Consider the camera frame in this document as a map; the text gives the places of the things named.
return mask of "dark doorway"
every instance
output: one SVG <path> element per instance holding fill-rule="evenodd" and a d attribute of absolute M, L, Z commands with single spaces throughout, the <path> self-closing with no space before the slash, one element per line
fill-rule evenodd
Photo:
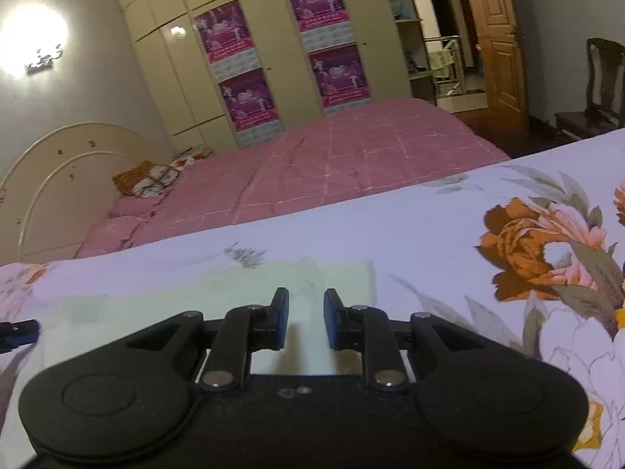
<path fill-rule="evenodd" d="M 469 0 L 460 0 L 460 7 L 462 7 L 462 14 L 464 15 L 464 23 L 467 26 L 467 34 L 469 38 L 469 44 L 471 44 L 471 56 L 473 57 L 474 69 L 477 70 L 478 54 L 477 54 L 477 30 L 475 27 L 475 19 L 473 19 L 473 11 L 471 10 L 471 4 Z"/>
<path fill-rule="evenodd" d="M 442 37 L 458 34 L 458 24 L 455 22 L 454 9 L 451 0 L 432 0 L 438 28 Z"/>

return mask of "purple poster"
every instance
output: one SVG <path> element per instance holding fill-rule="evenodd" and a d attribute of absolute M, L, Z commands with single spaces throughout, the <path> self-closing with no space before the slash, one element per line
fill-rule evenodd
<path fill-rule="evenodd" d="M 261 68 L 220 83 L 237 141 L 251 146 L 271 140 L 282 132 L 276 106 Z"/>
<path fill-rule="evenodd" d="M 343 0 L 290 0 L 308 52 L 354 42 Z"/>
<path fill-rule="evenodd" d="M 204 12 L 195 23 L 218 82 L 261 66 L 239 0 Z"/>
<path fill-rule="evenodd" d="M 325 114 L 363 106 L 371 94 L 355 44 L 310 55 Z"/>

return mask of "white floral sheet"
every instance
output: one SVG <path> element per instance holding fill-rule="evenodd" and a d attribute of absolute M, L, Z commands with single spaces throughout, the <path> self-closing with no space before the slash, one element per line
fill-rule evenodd
<path fill-rule="evenodd" d="M 625 130 L 98 258 L 9 265 L 0 269 L 0 318 L 37 318 L 71 296 L 175 288 L 227 263 L 305 257 L 371 261 L 373 301 L 390 317 L 430 311 L 569 372 L 591 405 L 575 455 L 596 469 L 625 464 Z M 0 413 L 29 350 L 0 359 Z"/>

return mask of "chair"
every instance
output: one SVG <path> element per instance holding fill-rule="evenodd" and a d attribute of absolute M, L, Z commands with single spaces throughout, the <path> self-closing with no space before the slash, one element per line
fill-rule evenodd
<path fill-rule="evenodd" d="M 597 79 L 593 48 L 598 51 L 601 80 Z M 555 114 L 557 127 L 577 137 L 599 136 L 625 127 L 625 46 L 605 39 L 588 39 L 588 65 L 590 78 L 586 89 L 586 110 Z M 618 103 L 619 112 L 614 111 L 616 84 L 621 65 L 623 88 Z M 596 83 L 599 83 L 600 103 L 595 103 Z"/>

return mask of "light green cloth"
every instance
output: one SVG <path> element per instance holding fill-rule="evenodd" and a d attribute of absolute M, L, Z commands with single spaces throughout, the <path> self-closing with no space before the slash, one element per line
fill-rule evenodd
<path fill-rule="evenodd" d="M 451 77 L 450 65 L 454 64 L 454 55 L 447 49 L 429 52 L 430 68 L 435 77 Z"/>
<path fill-rule="evenodd" d="M 18 397 L 26 382 L 43 368 L 85 353 L 180 312 L 199 310 L 204 319 L 220 319 L 247 304 L 268 305 L 276 288 L 289 290 L 290 309 L 286 347 L 258 351 L 253 373 L 359 373 L 359 355 L 332 351 L 323 318 L 323 293 L 337 290 L 345 305 L 374 303 L 373 261 L 266 263 L 254 269 L 217 270 L 205 281 L 140 296 L 107 299 L 70 297 L 58 307 L 42 311 L 42 336 L 20 372 L 0 437 L 0 454 L 8 469 L 20 467 L 32 448 L 18 418 Z"/>

